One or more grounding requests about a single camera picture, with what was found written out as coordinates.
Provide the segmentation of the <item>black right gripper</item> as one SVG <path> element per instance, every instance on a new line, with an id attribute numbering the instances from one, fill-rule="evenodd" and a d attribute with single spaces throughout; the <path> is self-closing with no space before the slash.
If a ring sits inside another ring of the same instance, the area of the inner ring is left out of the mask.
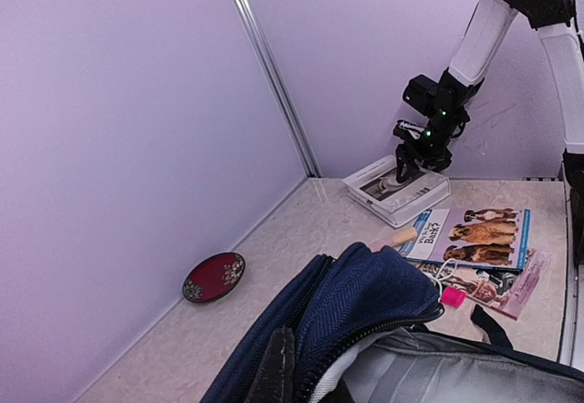
<path id="1" fill-rule="evenodd" d="M 418 140 L 400 140 L 395 151 L 399 184 L 410 180 L 419 169 L 440 172 L 452 164 L 449 140 L 433 129 L 425 128 L 425 134 Z"/>

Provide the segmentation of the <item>white grey book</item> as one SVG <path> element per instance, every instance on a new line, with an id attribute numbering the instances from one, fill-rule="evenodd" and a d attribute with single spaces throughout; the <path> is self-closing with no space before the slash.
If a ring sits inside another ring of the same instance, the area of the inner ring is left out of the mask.
<path id="1" fill-rule="evenodd" d="M 394 228 L 402 227 L 451 194 L 448 177 L 418 170 L 397 182 L 397 162 L 388 155 L 342 180 L 348 196 Z"/>

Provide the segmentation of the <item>navy blue backpack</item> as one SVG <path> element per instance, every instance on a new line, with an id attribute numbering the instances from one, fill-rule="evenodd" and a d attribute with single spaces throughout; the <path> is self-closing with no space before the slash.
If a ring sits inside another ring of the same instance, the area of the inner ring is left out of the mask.
<path id="1" fill-rule="evenodd" d="M 583 375 L 516 351 L 482 308 L 483 342 L 428 328 L 434 284 L 392 248 L 315 256 L 251 325 L 206 402 L 580 402 Z"/>

